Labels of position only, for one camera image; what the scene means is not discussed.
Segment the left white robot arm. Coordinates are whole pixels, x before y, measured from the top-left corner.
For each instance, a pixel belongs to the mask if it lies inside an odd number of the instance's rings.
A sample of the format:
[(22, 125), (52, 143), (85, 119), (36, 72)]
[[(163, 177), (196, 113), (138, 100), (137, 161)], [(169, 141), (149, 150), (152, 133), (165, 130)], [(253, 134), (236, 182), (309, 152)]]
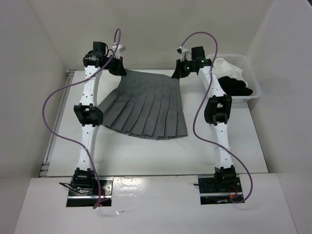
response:
[(96, 136), (103, 123), (103, 112), (98, 108), (98, 85), (102, 70), (106, 69), (115, 76), (126, 75), (121, 53), (125, 47), (115, 42), (108, 55), (107, 44), (93, 42), (93, 49), (83, 58), (85, 83), (82, 96), (74, 113), (82, 126), (82, 146), (75, 169), (72, 186), (86, 195), (101, 193), (93, 166)]

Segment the black skirt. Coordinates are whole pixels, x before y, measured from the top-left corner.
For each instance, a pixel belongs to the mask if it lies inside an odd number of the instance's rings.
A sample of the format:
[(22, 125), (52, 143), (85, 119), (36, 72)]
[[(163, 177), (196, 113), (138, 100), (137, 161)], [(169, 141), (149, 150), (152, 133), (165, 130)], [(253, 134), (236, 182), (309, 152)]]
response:
[(250, 96), (253, 93), (253, 90), (249, 89), (242, 80), (225, 76), (219, 78), (218, 82), (224, 92), (230, 96)]

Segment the grey pleated skirt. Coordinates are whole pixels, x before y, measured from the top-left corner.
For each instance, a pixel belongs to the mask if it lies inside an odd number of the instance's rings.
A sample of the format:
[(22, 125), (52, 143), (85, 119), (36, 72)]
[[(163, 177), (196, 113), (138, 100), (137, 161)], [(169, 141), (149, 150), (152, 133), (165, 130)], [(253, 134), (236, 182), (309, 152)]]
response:
[(127, 70), (98, 105), (106, 128), (145, 139), (186, 137), (180, 81), (164, 74)]

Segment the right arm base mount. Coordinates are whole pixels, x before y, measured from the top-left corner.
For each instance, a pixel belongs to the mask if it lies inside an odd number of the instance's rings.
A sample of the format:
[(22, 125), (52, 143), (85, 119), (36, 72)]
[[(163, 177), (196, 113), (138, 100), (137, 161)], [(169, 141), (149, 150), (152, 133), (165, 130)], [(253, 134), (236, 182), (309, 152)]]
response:
[(225, 185), (217, 185), (213, 175), (199, 175), (194, 186), (199, 189), (200, 204), (229, 204), (244, 199), (240, 178)]

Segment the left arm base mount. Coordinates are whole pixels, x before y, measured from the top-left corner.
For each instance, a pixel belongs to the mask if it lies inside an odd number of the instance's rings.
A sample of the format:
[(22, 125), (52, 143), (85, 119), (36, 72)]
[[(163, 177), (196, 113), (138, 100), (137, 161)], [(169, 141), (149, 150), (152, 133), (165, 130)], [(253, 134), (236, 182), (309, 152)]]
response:
[[(98, 207), (111, 207), (114, 179), (100, 177), (101, 185), (100, 204)], [(66, 207), (93, 207), (98, 201), (98, 188), (74, 187), (72, 182), (60, 182), (59, 185), (68, 189)]]

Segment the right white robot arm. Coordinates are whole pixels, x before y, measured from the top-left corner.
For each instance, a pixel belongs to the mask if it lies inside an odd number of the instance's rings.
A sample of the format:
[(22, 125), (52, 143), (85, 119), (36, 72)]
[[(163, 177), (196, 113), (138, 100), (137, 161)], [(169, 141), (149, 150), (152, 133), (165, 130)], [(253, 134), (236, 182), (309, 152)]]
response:
[[(206, 59), (202, 46), (193, 47), (191, 52), (181, 46), (177, 49), (177, 52), (180, 54), (180, 59), (176, 61), (176, 68), (172, 78), (185, 78), (190, 73), (196, 73), (208, 93), (206, 95), (208, 101), (204, 109), (204, 119), (209, 124), (215, 137), (214, 145), (218, 147), (213, 184), (216, 190), (223, 192), (231, 187), (236, 180), (234, 163), (229, 153), (227, 133), (232, 97), (227, 95), (221, 88), (215, 75), (213, 63), (211, 60)], [(191, 54), (190, 60), (186, 59), (188, 53)]]

